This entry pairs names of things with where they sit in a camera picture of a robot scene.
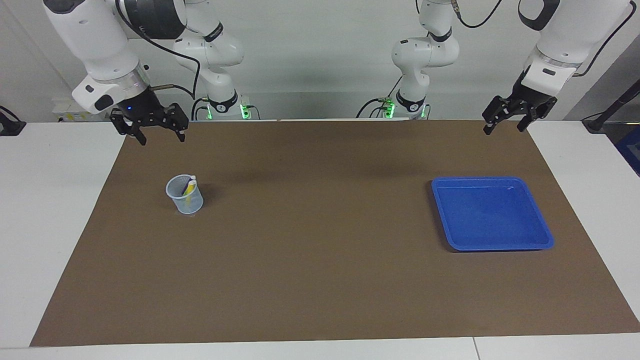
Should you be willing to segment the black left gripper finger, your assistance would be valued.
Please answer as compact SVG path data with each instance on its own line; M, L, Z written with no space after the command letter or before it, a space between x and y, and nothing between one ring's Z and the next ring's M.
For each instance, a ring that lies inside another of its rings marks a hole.
M489 136L495 127L502 121L509 119L511 115L509 106L511 100L502 96L494 96L489 102L485 110L482 112L482 118L485 121L483 132Z
M546 102L539 105L526 103L524 105L524 117L518 123L519 132L525 132L528 126L538 119L546 118L557 102L558 99L553 96Z

